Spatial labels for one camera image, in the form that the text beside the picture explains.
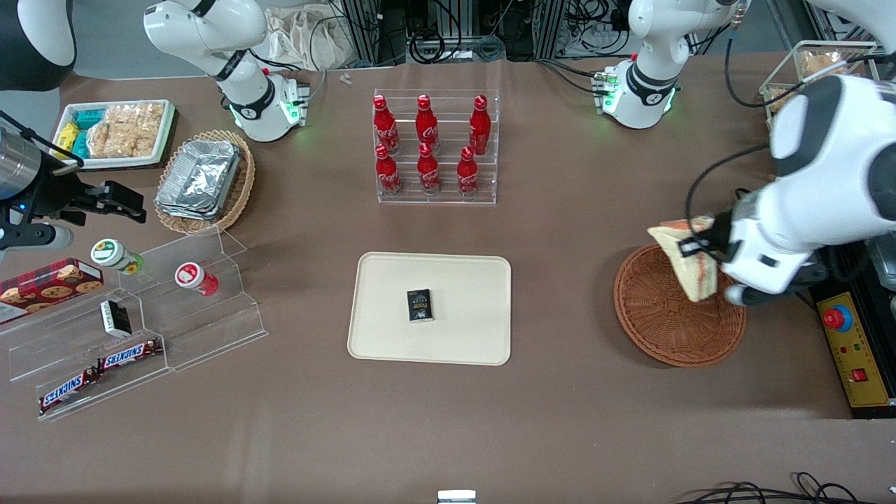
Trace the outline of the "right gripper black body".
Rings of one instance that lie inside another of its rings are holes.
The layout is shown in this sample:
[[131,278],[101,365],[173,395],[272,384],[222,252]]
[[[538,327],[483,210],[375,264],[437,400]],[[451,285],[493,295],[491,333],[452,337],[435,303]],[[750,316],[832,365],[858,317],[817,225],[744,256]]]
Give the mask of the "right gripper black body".
[[86,184],[77,176],[39,176],[28,186],[27,223],[60,213],[106,214],[99,186]]

